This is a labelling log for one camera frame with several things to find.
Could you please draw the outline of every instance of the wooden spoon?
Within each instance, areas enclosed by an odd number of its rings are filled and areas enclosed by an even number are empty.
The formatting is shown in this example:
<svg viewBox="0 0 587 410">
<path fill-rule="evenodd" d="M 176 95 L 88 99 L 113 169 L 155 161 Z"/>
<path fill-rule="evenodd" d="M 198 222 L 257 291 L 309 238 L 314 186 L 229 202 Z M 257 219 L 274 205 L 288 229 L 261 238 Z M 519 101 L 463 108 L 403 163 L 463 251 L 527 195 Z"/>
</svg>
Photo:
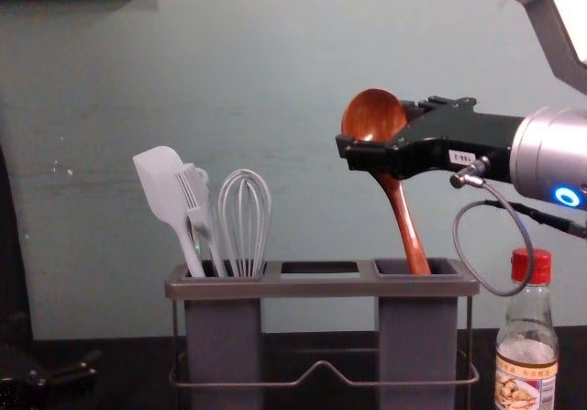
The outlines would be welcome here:
<svg viewBox="0 0 587 410">
<path fill-rule="evenodd" d="M 407 124 L 404 107 L 387 91 L 368 89 L 355 96 L 342 117 L 342 133 L 365 141 L 391 140 Z M 430 274 L 422 242 L 404 197 L 402 184 L 386 173 L 371 174 L 392 204 L 412 274 Z"/>
</svg>

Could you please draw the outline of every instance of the gray cable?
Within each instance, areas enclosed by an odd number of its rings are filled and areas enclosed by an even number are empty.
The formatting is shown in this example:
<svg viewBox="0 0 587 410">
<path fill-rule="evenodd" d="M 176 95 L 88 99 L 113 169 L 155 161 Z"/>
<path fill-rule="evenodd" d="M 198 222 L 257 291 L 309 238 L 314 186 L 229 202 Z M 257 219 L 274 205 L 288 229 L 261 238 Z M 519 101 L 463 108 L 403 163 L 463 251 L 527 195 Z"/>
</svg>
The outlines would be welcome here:
<svg viewBox="0 0 587 410">
<path fill-rule="evenodd" d="M 520 230 L 520 233 L 522 233 L 522 237 L 524 238 L 524 242 L 526 243 L 526 249 L 528 251 L 528 268 L 527 268 L 526 276 L 524 277 L 524 280 L 518 286 L 516 286 L 516 288 L 514 288 L 511 291 L 499 291 L 499 290 L 493 288 L 477 271 L 475 271 L 475 269 L 471 266 L 471 263 L 465 257 L 465 254 L 462 251 L 462 247 L 460 246 L 460 242 L 459 242 L 460 219 L 464 216 L 465 213 L 467 213 L 469 210 L 471 210 L 475 206 L 484 205 L 483 201 L 473 202 L 473 203 L 465 205 L 461 208 L 461 210 L 457 213 L 455 220 L 452 224 L 452 239 L 455 244 L 455 250 L 457 251 L 457 254 L 459 254 L 459 258 L 462 260 L 462 262 L 465 264 L 465 266 L 469 269 L 469 271 L 471 271 L 472 274 L 477 278 L 477 280 L 479 280 L 479 283 L 482 284 L 485 287 L 485 289 L 487 289 L 487 291 L 489 291 L 492 294 L 498 295 L 500 297 L 510 297 L 512 295 L 518 294 L 520 291 L 522 291 L 524 288 L 526 288 L 526 285 L 528 284 L 528 282 L 530 282 L 530 278 L 532 277 L 532 274 L 534 273 L 534 249 L 532 247 L 532 240 L 530 240 L 530 235 L 528 234 L 526 227 L 524 226 L 524 223 L 522 222 L 522 219 L 517 214 L 517 212 L 512 208 L 512 206 L 508 204 L 507 200 L 497 190 L 495 190 L 493 187 L 491 187 L 491 185 L 489 185 L 488 183 L 483 183 L 481 188 L 484 188 L 485 190 L 487 190 L 489 193 L 491 193 L 493 196 L 495 196 L 495 198 L 500 203 L 502 203 L 505 210 L 507 210 L 507 212 L 509 213 L 509 215 L 512 217 L 515 224 L 517 225 L 518 229 Z"/>
</svg>

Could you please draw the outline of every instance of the black cable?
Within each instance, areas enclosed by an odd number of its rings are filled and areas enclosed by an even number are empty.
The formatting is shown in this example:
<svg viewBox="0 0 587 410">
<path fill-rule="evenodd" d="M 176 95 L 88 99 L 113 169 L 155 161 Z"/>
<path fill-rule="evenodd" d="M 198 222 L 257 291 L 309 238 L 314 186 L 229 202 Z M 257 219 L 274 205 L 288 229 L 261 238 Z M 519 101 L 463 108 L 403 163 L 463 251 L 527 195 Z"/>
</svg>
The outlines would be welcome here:
<svg viewBox="0 0 587 410">
<path fill-rule="evenodd" d="M 501 202 L 494 200 L 483 201 L 485 205 L 494 206 L 496 208 L 504 208 Z M 587 238 L 587 228 L 564 217 L 550 215 L 542 211 L 536 210 L 527 205 L 519 204 L 517 202 L 509 202 L 509 205 L 513 207 L 515 211 L 522 215 L 526 215 L 531 219 L 535 220 L 539 224 L 548 225 L 563 233 L 571 234 L 578 238 Z"/>
</svg>

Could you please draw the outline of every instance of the bottle label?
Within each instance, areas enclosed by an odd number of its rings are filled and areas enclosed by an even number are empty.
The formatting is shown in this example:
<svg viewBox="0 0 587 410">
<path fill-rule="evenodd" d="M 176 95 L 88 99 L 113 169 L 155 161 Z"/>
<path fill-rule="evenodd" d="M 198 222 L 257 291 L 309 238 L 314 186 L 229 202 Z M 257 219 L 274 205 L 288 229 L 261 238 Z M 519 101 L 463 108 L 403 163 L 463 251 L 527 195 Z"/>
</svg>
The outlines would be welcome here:
<svg viewBox="0 0 587 410">
<path fill-rule="evenodd" d="M 495 407 L 500 410 L 553 410 L 559 365 L 525 364 L 497 354 Z"/>
</svg>

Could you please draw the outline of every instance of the kitchen utensil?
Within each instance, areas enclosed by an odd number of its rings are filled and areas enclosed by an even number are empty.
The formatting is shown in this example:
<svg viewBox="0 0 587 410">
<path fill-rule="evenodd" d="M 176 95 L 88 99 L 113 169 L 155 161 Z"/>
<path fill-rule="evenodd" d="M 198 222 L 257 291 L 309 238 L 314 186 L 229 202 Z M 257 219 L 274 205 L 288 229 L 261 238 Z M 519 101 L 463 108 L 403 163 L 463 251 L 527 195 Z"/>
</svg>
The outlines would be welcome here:
<svg viewBox="0 0 587 410">
<path fill-rule="evenodd" d="M 342 117 L 342 133 L 373 142 L 390 141 L 407 124 L 398 99 L 381 89 L 368 89 L 355 96 Z M 415 229 L 402 184 L 386 173 L 372 173 L 389 199 L 404 243 L 410 272 L 430 274 L 422 242 Z"/>
<path fill-rule="evenodd" d="M 224 262 L 218 253 L 213 205 L 203 173 L 205 172 L 202 169 L 197 169 L 192 163 L 189 163 L 184 164 L 175 173 L 175 177 L 183 190 L 187 205 L 187 215 L 192 224 L 192 228 L 196 231 L 196 234 L 205 238 L 208 242 L 208 248 L 212 254 L 212 262 L 214 263 L 218 277 L 227 277 Z"/>
<path fill-rule="evenodd" d="M 206 185 L 208 185 L 209 177 L 208 177 L 207 171 L 204 169 L 199 169 L 199 168 L 196 168 L 196 171 L 202 176 L 204 183 Z M 202 261 L 200 233 L 198 233 L 197 230 L 194 228 L 194 226 L 192 226 L 191 224 L 192 223 L 190 222 L 191 227 L 189 228 L 189 231 L 192 236 L 192 243 L 194 244 L 195 253 L 198 255 L 198 258 L 200 259 L 200 261 Z"/>
<path fill-rule="evenodd" d="M 235 276 L 259 276 L 271 220 L 271 191 L 263 178 L 247 169 L 228 175 L 218 196 L 218 220 Z"/>
<path fill-rule="evenodd" d="M 183 166 L 181 158 L 175 150 L 159 146 L 134 156 L 133 161 L 151 211 L 175 231 L 192 277 L 205 277 L 189 231 L 183 192 L 175 179 Z"/>
</svg>

